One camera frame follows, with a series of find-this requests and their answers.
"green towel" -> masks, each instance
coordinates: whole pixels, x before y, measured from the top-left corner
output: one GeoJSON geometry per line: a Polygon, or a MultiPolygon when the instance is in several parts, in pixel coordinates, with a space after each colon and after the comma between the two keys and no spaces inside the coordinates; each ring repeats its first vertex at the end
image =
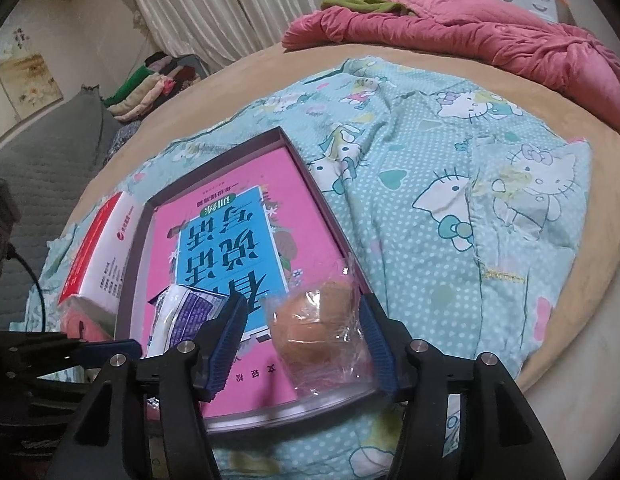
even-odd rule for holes
{"type": "Polygon", "coordinates": [[[153,73],[154,72],[149,68],[146,68],[145,65],[141,65],[133,72],[133,74],[128,79],[126,79],[126,82],[119,87],[119,90],[114,92],[114,95],[112,97],[108,97],[103,102],[103,104],[106,106],[106,108],[108,106],[119,104],[123,101],[123,99],[128,97],[130,95],[130,92],[132,92],[136,87],[138,87],[146,77],[153,73]]]}
{"type": "Polygon", "coordinates": [[[408,13],[408,9],[404,4],[391,2],[390,0],[321,0],[322,9],[333,6],[346,7],[355,12],[408,13]]]}

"light blue fabric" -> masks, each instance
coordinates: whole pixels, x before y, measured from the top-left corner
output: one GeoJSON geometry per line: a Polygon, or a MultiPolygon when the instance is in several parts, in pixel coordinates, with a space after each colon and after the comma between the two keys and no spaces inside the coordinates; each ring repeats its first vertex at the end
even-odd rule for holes
{"type": "MultiPolygon", "coordinates": [[[[515,104],[458,77],[377,58],[302,80],[177,140],[117,189],[145,201],[214,156],[282,126],[330,204],[388,314],[413,337],[513,376],[543,339],[581,238],[587,142],[566,143],[515,104]]],[[[49,323],[92,213],[51,246],[49,323]]],[[[31,294],[25,328],[36,327],[31,294]]],[[[458,399],[449,408],[455,447],[458,399]]],[[[376,478],[400,408],[372,399],[338,417],[215,440],[225,478],[376,478]]]]}

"tan mattress cover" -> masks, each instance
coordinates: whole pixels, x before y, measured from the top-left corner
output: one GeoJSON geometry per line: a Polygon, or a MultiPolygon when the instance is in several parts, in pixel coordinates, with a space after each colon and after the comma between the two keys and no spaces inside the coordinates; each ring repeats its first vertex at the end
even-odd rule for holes
{"type": "Polygon", "coordinates": [[[541,118],[563,138],[585,137],[592,146],[592,183],[581,249],[548,324],[546,340],[528,359],[517,380],[525,390],[586,325],[620,260],[619,134],[573,102],[527,79],[472,60],[384,46],[329,45],[284,53],[275,45],[215,73],[150,114],[136,135],[91,181],[69,222],[81,220],[97,200],[171,140],[212,126],[254,99],[337,66],[346,58],[368,55],[470,79],[541,118]]]}

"open box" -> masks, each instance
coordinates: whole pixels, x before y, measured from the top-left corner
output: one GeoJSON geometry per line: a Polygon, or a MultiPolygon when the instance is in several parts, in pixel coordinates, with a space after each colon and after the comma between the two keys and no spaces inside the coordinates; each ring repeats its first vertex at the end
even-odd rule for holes
{"type": "MultiPolygon", "coordinates": [[[[289,285],[312,284],[324,262],[350,254],[303,160],[280,128],[269,130],[199,166],[145,204],[130,249],[115,337],[132,337],[145,347],[154,319],[149,301],[175,281],[242,292],[253,311],[225,389],[202,404],[208,431],[276,426],[335,409],[372,393],[372,384],[348,384],[299,399],[258,300],[289,285]],[[242,224],[247,220],[254,235],[249,240],[242,224]]],[[[354,278],[360,293],[370,292],[356,261],[354,278]]]]}

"gray quilted cover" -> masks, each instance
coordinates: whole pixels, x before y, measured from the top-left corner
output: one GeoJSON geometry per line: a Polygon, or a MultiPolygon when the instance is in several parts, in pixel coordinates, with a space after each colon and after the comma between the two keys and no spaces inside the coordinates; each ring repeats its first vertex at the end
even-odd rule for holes
{"type": "MultiPolygon", "coordinates": [[[[99,89],[74,98],[26,128],[0,150],[0,177],[8,181],[21,222],[10,241],[37,276],[85,187],[99,172],[120,124],[101,104],[99,89]]],[[[32,280],[16,261],[0,278],[0,330],[22,321],[32,280]]]]}

